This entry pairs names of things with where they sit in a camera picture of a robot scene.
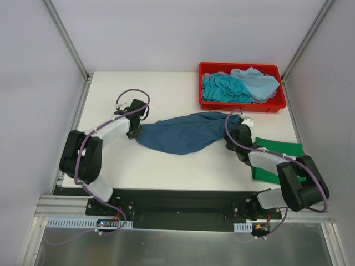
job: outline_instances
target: white wall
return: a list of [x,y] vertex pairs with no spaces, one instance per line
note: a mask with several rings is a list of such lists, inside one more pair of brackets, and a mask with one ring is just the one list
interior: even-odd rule
[[89,72],[197,71],[199,62],[283,73],[324,0],[53,0]]
[[355,265],[355,1],[339,0],[287,79],[301,140],[326,180]]
[[0,265],[17,265],[83,79],[41,1],[0,8]]

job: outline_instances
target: green cloth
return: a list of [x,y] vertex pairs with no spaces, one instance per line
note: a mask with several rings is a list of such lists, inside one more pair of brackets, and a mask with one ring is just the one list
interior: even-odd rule
[[[271,151],[276,151],[279,154],[287,154],[291,156],[301,156],[303,155],[303,146],[300,143],[288,143],[280,141],[266,140],[257,137],[255,143],[257,145],[263,146]],[[251,168],[252,178],[258,181],[265,181],[274,184],[280,184],[280,180],[277,175],[270,173],[261,168]]]

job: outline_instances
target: white table surface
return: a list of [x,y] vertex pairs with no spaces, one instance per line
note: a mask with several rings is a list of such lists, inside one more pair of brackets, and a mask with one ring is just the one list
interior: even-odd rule
[[[126,89],[144,90],[151,97],[145,124],[201,112],[198,73],[95,72],[80,120],[87,130],[111,118],[117,96]],[[122,102],[145,96],[129,92]],[[277,114],[247,113],[254,120],[253,138],[297,142],[288,108]],[[165,154],[139,145],[123,135],[103,150],[101,174],[115,188],[167,190],[252,191],[277,185],[254,181],[250,167],[225,148],[225,140],[184,156]],[[63,187],[75,187],[64,177]]]

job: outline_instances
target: black mounting plate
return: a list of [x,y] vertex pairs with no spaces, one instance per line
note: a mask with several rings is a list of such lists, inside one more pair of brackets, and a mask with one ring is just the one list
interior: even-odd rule
[[[187,231],[234,231],[234,223],[245,223],[238,209],[253,191],[120,190],[122,210],[133,228]],[[276,209],[261,210],[258,219],[281,219]],[[115,216],[117,211],[89,199],[86,215]]]

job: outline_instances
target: blue towel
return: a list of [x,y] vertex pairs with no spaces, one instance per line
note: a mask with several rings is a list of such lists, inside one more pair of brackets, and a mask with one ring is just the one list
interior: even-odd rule
[[[142,125],[144,132],[136,141],[147,148],[169,154],[189,154],[222,139],[226,117],[221,112],[199,112]],[[239,116],[232,115],[228,128],[238,123]]]
[[202,79],[202,98],[223,103],[251,103],[251,94],[244,82],[232,76],[213,74]]
[[273,77],[264,75],[255,68],[248,70],[233,69],[231,76],[244,81],[251,93],[252,101],[264,103],[268,98],[275,95],[275,91],[280,86],[279,82]]

